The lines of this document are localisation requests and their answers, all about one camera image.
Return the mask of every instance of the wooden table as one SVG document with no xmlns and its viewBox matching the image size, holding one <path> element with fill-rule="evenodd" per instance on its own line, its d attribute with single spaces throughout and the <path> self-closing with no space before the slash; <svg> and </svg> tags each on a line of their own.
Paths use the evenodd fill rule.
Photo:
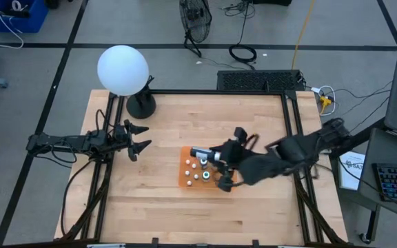
<svg viewBox="0 0 397 248">
<path fill-rule="evenodd" d="M 297 96 L 304 133 L 318 130 L 320 119 L 313 93 L 298 92 Z M 123 110 L 123 119 L 150 127 L 150 131 L 135 136 L 134 140 L 152 139 L 152 144 L 134 163 L 126 150 L 114 156 L 101 242 L 149 243 L 157 237 L 160 243 L 174 244 L 249 245 L 258 239 L 261 245 L 303 245 L 291 176 L 263 180 L 251 187 L 244 185 L 231 193 L 183 189 L 177 184 L 182 146 L 219 145 L 233 137 L 236 126 L 245 128 L 248 134 L 260 134 L 256 152 L 265 152 L 266 144 L 284 137 L 286 129 L 279 96 L 155 94 L 154 97 L 157 109 L 148 119 L 135 120 Z M 108 91 L 92 91 L 82 134 L 95 130 L 95 112 L 104 110 L 107 101 Z M 86 161 L 86 156 L 80 156 L 72 174 Z M 330 167 L 326 156 L 319 163 Z M 93 167 L 82 171 L 70 187 L 65 209 L 66 230 L 85 209 Z M 320 178 L 314 180 L 318 208 L 336 233 L 347 240 L 333 175 L 325 169 L 319 172 Z M 92 217 L 95 219 L 96 215 L 94 211 Z M 313 233 L 312 228 L 311 236 L 315 240 Z M 57 228 L 56 237 L 60 236 Z"/>
</svg>

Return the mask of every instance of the white spherical lamp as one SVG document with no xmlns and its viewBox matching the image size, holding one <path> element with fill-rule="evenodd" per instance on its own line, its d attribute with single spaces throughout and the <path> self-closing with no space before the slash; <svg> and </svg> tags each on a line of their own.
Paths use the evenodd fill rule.
<svg viewBox="0 0 397 248">
<path fill-rule="evenodd" d="M 127 45 L 108 48 L 99 58 L 97 75 L 111 93 L 131 96 L 127 110 L 134 118 L 147 118 L 154 113 L 156 102 L 148 87 L 153 79 L 143 55 Z"/>
</svg>

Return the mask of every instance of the floor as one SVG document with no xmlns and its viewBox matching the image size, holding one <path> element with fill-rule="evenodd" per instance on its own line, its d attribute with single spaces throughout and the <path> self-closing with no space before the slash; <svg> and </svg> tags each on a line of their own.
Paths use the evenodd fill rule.
<svg viewBox="0 0 397 248">
<path fill-rule="evenodd" d="M 90 90 L 102 88 L 96 62 L 106 48 L 114 44 L 138 48 L 149 63 L 156 89 L 215 89 L 216 73 L 231 70 L 182 48 L 177 0 L 89 0 L 82 8 L 85 2 L 62 1 L 58 10 L 49 12 L 40 33 L 22 35 L 26 48 L 0 48 L 0 77 L 10 83 L 9 88 L 0 88 L 0 224 L 26 158 L 27 137 L 35 130 L 79 133 Z M 227 52 L 228 44 L 239 39 L 243 19 L 226 17 L 219 9 L 237 2 L 210 1 L 214 19 L 203 42 L 209 45 L 202 52 L 220 63 L 244 67 Z M 257 69 L 290 69 L 309 5 L 308 0 L 293 0 L 288 8 L 256 6 L 255 17 L 246 22 L 243 43 L 257 48 Z M 17 40 L 11 34 L 0 34 L 0 42 Z M 371 94 L 393 77 L 397 0 L 316 0 L 301 45 L 295 67 L 304 73 L 308 85 Z M 341 116 L 351 129 L 387 96 L 374 96 L 344 115 L 359 100 L 338 92 L 337 110 L 322 120 Z M 381 118 L 385 107 L 353 133 Z M 365 146 L 356 151 L 364 153 Z M 4 222 L 8 228 L 5 239 L 5 232 L 0 231 L 0 244 L 52 239 L 68 174 L 68 169 L 47 161 L 33 161 L 12 221 Z M 341 196 L 340 203 L 349 240 L 365 245 L 357 235 L 367 230 L 369 211 Z M 382 211 L 371 245 L 397 247 L 397 215 Z"/>
</svg>

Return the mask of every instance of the blue bin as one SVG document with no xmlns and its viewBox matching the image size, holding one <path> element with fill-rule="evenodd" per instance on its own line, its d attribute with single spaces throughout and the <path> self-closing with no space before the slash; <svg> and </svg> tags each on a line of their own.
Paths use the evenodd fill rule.
<svg viewBox="0 0 397 248">
<path fill-rule="evenodd" d="M 17 30 L 26 33 L 35 33 L 41 29 L 42 23 L 48 13 L 48 8 L 45 6 L 44 0 L 18 0 L 21 6 L 28 4 L 30 17 L 20 18 L 13 17 L 9 21 L 10 17 L 2 18 L 7 26 L 10 27 L 14 32 Z M 0 0 L 0 11 L 9 10 L 12 7 L 12 1 L 10 0 Z M 0 20 L 0 32 L 10 32 Z"/>
</svg>

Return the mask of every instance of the table leg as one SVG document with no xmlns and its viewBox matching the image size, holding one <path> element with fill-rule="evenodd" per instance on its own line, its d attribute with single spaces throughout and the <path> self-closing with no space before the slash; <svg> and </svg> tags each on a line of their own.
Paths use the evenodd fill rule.
<svg viewBox="0 0 397 248">
<path fill-rule="evenodd" d="M 366 244 L 370 244 L 372 241 L 375 240 L 376 228 L 378 226 L 378 220 L 379 220 L 379 212 L 380 212 L 380 205 L 376 206 L 376 210 L 372 211 L 370 214 L 370 222 L 369 222 L 369 227 L 367 229 L 367 233 L 359 235 L 360 239 Z"/>
<path fill-rule="evenodd" d="M 370 138 L 371 130 L 374 128 L 378 128 L 385 131 L 387 127 L 385 127 L 384 125 L 384 119 L 385 118 L 381 118 L 379 121 L 376 121 L 375 123 L 371 124 L 369 127 L 365 128 L 363 131 L 357 133 L 356 135 L 353 135 L 350 138 L 350 140 L 348 140 L 341 147 L 332 150 L 332 153 L 330 154 L 330 158 L 337 159 L 339 156 L 343 155 L 344 153 L 349 152 L 355 147 L 364 143 L 365 141 L 368 141 Z"/>
</svg>

